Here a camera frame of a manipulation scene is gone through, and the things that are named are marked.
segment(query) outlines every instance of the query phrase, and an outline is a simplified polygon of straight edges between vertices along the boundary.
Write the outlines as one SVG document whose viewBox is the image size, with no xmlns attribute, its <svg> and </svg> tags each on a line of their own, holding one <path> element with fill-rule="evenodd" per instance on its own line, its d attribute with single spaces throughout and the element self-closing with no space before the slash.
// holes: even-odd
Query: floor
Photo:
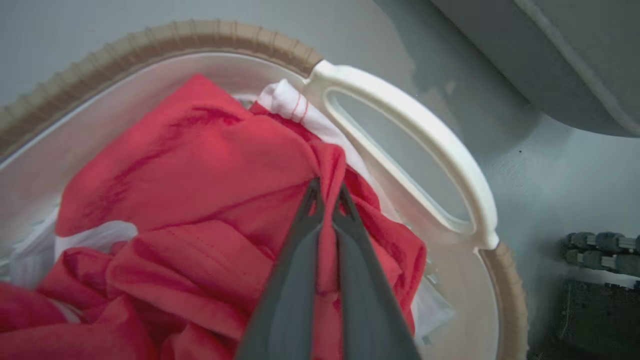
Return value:
<svg viewBox="0 0 640 360">
<path fill-rule="evenodd" d="M 127 32 L 217 17 L 281 31 L 333 63 L 376 74 L 458 134 L 493 190 L 499 235 L 513 249 L 528 293 L 532 337 L 561 276 L 602 276 L 556 263 L 559 237 L 640 234 L 640 140 L 587 133 L 542 114 L 427 0 L 3 0 L 0 104 Z M 404 142 L 381 127 L 371 133 L 391 155 L 403 150 Z M 440 181 L 419 161 L 398 162 L 457 213 L 448 190 L 430 190 Z"/>
</svg>

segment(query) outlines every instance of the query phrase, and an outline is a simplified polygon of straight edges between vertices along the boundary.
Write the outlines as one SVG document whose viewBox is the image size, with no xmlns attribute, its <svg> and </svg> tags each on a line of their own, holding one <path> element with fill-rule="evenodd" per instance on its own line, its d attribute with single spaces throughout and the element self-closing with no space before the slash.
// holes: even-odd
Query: basket handle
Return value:
<svg viewBox="0 0 640 360">
<path fill-rule="evenodd" d="M 427 150 L 462 195 L 471 223 L 453 218 L 416 187 L 395 163 L 357 128 L 356 122 L 331 95 L 350 95 L 383 113 Z M 312 104 L 359 150 L 384 168 L 421 206 L 444 227 L 471 237 L 479 249 L 495 249 L 499 238 L 493 195 L 478 164 L 454 133 L 421 103 L 402 90 L 362 70 L 323 60 L 311 72 L 303 92 Z"/>
</svg>

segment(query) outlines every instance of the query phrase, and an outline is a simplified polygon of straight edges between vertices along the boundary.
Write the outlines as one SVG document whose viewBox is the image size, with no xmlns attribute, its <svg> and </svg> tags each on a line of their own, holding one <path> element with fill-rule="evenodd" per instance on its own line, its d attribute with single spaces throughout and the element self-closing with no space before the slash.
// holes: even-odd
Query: white plastic laundry basket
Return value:
<svg viewBox="0 0 640 360">
<path fill-rule="evenodd" d="M 67 182 L 119 133 L 191 75 L 255 100 L 286 79 L 348 137 L 397 212 L 426 243 L 438 291 L 456 316 L 422 349 L 430 360 L 523 359 L 527 310 L 511 254 L 496 233 L 491 191 L 465 146 L 385 81 L 332 65 L 311 48 L 237 22 L 186 21 L 132 33 L 56 74 L 0 113 L 0 265 L 60 200 Z M 444 169 L 469 222 L 448 215 L 337 104 L 353 96 L 408 133 Z"/>
</svg>

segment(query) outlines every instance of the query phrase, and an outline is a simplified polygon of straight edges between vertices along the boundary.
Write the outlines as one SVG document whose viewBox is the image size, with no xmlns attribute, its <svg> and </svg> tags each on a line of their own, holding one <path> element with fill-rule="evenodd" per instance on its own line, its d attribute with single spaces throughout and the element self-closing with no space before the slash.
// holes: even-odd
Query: red stitching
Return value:
<svg viewBox="0 0 640 360">
<path fill-rule="evenodd" d="M 300 118 L 300 124 L 302 124 L 302 120 L 305 120 L 305 116 L 307 116 L 307 110 L 309 110 L 309 100 L 305 99 L 305 112 L 302 114 Z"/>
<path fill-rule="evenodd" d="M 289 120 L 293 120 L 293 114 L 296 113 L 296 109 L 298 108 L 298 103 L 300 103 L 300 93 L 298 93 L 298 100 L 296 101 L 296 105 L 293 108 L 293 111 L 291 112 L 291 116 L 289 117 Z"/>
</svg>

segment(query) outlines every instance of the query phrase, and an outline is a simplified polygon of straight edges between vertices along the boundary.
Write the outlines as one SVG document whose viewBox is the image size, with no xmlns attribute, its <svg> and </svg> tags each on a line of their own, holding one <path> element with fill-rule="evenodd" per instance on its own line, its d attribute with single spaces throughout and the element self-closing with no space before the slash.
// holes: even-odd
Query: red cloth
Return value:
<svg viewBox="0 0 640 360">
<path fill-rule="evenodd" d="M 109 254 L 66 250 L 36 292 L 0 288 L 0 357 L 231 359 L 310 179 L 329 213 L 346 182 L 389 283 L 410 303 L 426 249 L 380 213 L 340 147 L 301 125 L 247 111 L 195 76 L 68 184 L 56 226 L 71 236 L 105 222 L 139 234 Z M 338 359 L 335 235 L 321 233 L 314 357 Z M 67 304 L 67 323 L 49 299 Z"/>
</svg>

